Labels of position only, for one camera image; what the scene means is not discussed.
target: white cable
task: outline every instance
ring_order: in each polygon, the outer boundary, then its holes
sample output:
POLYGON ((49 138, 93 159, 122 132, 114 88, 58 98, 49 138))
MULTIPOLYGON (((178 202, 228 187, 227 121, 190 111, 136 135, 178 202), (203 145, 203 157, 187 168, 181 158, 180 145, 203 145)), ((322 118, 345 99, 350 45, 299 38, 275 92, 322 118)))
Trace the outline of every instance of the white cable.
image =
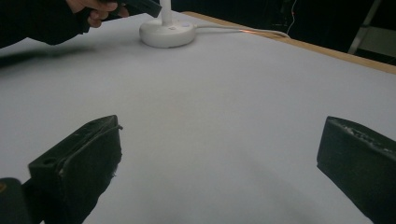
POLYGON ((220 28, 220 29, 229 29, 229 30, 238 30, 238 31, 249 31, 253 33, 269 33, 269 34, 274 34, 274 35, 281 35, 287 38, 290 38, 287 34, 279 31, 273 31, 273 30, 260 30, 260 29, 253 29, 253 28, 247 28, 247 27, 241 27, 241 26, 224 26, 224 25, 216 25, 216 24, 197 24, 195 25, 197 29, 199 28, 220 28))
POLYGON ((293 17, 293 21, 291 22, 291 25, 289 26, 288 31, 286 32, 286 34, 289 34, 291 26, 296 21, 295 18, 294 18, 294 7, 295 7, 296 3, 297 3, 297 0, 294 0, 293 6, 291 7, 291 16, 293 17))

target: round white base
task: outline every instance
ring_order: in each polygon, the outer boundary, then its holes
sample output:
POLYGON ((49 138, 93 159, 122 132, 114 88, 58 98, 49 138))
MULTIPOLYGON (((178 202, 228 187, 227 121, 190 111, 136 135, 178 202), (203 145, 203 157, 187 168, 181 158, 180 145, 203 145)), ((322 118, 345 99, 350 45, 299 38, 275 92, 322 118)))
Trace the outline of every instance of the round white base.
POLYGON ((143 23, 139 29, 143 42, 154 48, 173 48, 189 44, 195 38, 195 26, 187 21, 173 21, 163 26, 161 20, 143 23))

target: white table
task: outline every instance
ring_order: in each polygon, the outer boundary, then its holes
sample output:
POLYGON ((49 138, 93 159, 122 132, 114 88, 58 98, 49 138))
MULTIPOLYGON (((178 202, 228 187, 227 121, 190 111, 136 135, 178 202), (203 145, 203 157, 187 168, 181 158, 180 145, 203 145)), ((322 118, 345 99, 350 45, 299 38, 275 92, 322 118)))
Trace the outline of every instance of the white table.
MULTIPOLYGON (((183 20, 203 23, 186 15, 183 20)), ((396 76, 256 35, 153 49, 140 15, 0 50, 0 176, 116 114, 122 161, 85 223, 371 223, 317 167, 327 116, 396 139, 396 76)))

